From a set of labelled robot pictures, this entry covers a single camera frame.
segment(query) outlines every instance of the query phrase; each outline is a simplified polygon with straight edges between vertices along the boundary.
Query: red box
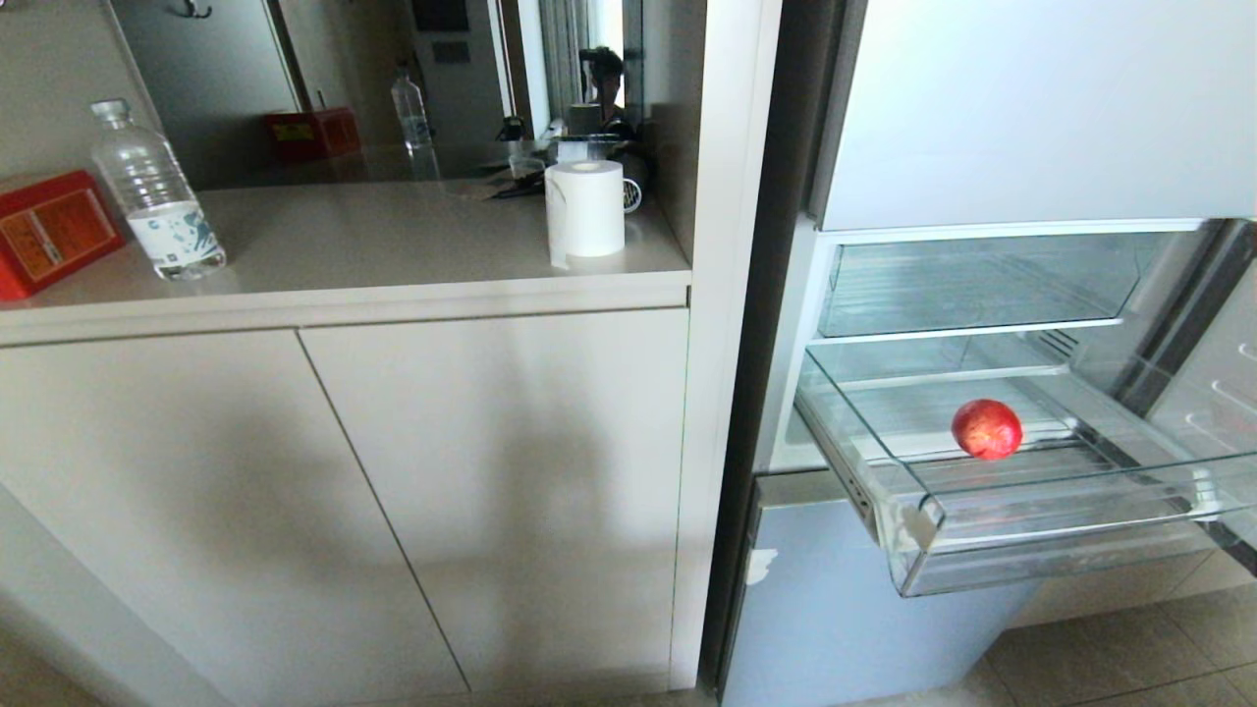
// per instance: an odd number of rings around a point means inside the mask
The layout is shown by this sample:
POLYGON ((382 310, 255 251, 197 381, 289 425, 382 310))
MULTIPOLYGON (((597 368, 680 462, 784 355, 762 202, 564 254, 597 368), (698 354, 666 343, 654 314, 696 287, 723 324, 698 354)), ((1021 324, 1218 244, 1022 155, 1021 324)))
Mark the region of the red box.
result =
POLYGON ((122 248, 83 170, 0 181, 0 299, 23 299, 122 248))
POLYGON ((266 113, 266 132, 282 162, 322 160, 357 152, 358 121, 349 108, 309 113, 266 113))

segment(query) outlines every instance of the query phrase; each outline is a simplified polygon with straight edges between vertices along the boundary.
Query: plastic water bottle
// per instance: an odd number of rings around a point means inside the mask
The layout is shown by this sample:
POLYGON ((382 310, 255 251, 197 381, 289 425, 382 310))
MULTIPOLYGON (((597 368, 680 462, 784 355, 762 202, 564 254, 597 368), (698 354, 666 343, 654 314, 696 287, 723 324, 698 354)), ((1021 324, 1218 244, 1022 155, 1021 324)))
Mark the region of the plastic water bottle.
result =
POLYGON ((165 279, 189 281, 217 270, 226 254, 187 186, 170 142, 137 126, 122 98, 97 101, 92 112, 104 133, 92 147, 109 191, 165 279))
POLYGON ((427 127, 427 113, 424 112, 424 94, 411 83, 405 65, 397 67, 397 81, 393 82, 392 94, 406 150, 415 151, 431 145, 432 133, 427 127))

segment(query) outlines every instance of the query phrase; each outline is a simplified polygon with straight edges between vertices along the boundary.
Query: refrigerator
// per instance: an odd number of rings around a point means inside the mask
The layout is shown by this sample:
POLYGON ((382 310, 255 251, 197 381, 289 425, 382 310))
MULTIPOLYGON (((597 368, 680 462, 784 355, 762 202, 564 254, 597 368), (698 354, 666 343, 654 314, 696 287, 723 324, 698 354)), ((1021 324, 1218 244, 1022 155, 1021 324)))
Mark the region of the refrigerator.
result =
POLYGON ((1257 545, 1257 5, 786 3, 703 669, 959 679, 1046 577, 1257 545), (1017 414, 998 460, 952 434, 1017 414))

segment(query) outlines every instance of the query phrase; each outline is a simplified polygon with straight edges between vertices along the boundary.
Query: red apple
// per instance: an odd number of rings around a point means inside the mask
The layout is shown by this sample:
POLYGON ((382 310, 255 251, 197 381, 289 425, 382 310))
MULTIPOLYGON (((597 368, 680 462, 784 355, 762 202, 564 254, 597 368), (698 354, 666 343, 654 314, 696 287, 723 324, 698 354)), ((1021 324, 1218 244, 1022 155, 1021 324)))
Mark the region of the red apple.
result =
POLYGON ((1021 447, 1021 420, 998 400, 970 400, 952 418, 952 437, 978 459, 1003 459, 1021 447))

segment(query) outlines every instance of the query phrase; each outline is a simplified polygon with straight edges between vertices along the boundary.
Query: refrigerator drawer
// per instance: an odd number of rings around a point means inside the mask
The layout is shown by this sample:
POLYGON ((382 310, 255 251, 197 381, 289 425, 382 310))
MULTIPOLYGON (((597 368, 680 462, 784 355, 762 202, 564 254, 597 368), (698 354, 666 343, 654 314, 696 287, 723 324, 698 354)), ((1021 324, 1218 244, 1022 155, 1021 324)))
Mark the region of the refrigerator drawer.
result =
POLYGON ((1165 234, 840 245, 816 331, 836 341, 1119 323, 1165 234))
POLYGON ((1194 429, 1154 425, 1018 335, 972 338, 949 342, 962 355, 928 356, 933 369, 910 360, 920 342, 897 343, 906 359, 890 343, 867 356, 852 353, 867 343, 804 355, 796 406, 861 504, 900 594, 1164 557, 1214 547, 1202 522, 1254 523, 1257 439, 1239 449, 1198 439, 1214 419, 1257 424, 1257 410, 1200 389, 1192 395, 1212 416, 1193 418, 1194 429), (895 360, 905 367, 887 372, 895 360), (978 398, 1022 420, 1012 457, 979 460, 952 438, 957 409, 978 398))

